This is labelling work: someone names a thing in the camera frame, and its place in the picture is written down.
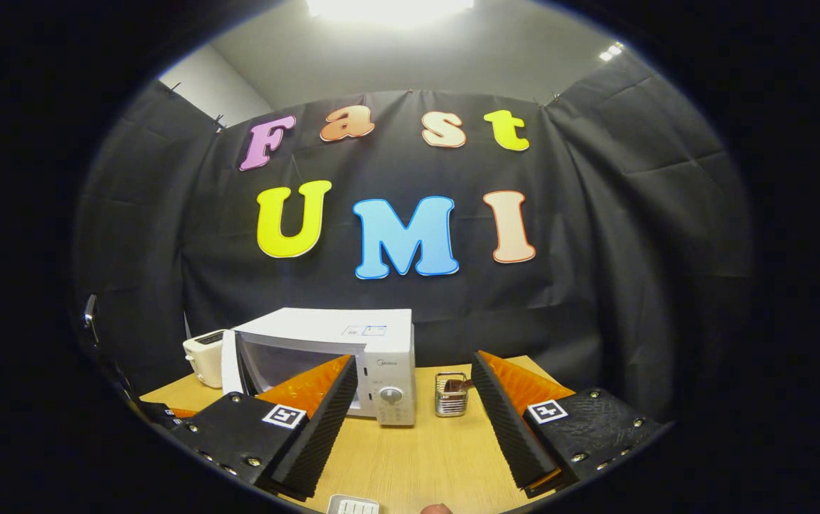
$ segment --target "wooden table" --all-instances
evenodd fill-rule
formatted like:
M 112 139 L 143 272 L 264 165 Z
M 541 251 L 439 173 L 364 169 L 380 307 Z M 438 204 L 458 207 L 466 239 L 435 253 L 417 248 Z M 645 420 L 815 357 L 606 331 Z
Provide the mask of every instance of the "wooden table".
M 508 360 L 553 380 L 528 357 Z M 490 514 L 551 494 L 528 500 L 515 487 L 475 388 L 463 416 L 435 415 L 439 371 L 462 371 L 470 377 L 469 364 L 416 368 L 416 426 L 381 427 L 373 419 L 347 416 L 315 497 L 305 502 L 283 498 L 320 512 L 327 510 L 331 495 L 344 494 L 377 501 L 381 514 L 419 514 L 435 503 L 448 505 L 455 514 Z M 142 399 L 201 410 L 221 396 L 223 391 L 201 384 L 192 374 Z

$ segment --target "microwave window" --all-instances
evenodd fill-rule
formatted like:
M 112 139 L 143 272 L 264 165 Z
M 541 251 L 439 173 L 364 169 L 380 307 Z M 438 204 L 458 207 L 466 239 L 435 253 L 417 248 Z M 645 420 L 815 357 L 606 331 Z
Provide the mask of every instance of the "microwave window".
M 302 349 L 279 348 L 259 344 L 246 344 L 247 358 L 253 382 L 261 389 L 268 390 L 288 381 L 299 373 L 311 370 L 325 362 L 339 357 L 332 353 L 302 351 Z M 358 401 L 358 394 L 353 402 Z

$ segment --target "blue letter m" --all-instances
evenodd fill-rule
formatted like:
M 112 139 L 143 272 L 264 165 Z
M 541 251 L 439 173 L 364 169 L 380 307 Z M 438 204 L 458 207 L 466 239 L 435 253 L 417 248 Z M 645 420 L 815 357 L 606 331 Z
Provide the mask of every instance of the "blue letter m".
M 455 207 L 451 198 L 426 196 L 404 227 L 390 203 L 382 199 L 357 202 L 353 212 L 362 221 L 362 264 L 355 276 L 376 279 L 388 276 L 390 268 L 381 261 L 381 250 L 387 251 L 397 273 L 410 270 L 416 248 L 422 247 L 422 258 L 416 263 L 421 276 L 446 276 L 460 267 L 451 256 L 451 231 L 448 215 Z

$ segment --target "ceiling light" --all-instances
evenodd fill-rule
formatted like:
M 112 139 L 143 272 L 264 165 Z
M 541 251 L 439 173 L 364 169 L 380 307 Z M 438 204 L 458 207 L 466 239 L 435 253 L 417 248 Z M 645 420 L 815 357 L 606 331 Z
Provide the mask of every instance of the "ceiling light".
M 311 16 L 341 21 L 366 21 L 391 26 L 416 26 L 472 9 L 474 0 L 306 0 Z

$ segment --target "microwave button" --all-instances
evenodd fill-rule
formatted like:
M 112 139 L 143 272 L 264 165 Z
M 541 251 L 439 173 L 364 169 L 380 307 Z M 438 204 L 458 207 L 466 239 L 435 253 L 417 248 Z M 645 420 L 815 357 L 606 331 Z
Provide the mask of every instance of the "microwave button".
M 378 394 L 381 395 L 381 400 L 387 401 L 387 403 L 391 405 L 400 401 L 400 398 L 403 398 L 403 391 L 396 387 L 383 388 L 378 391 Z

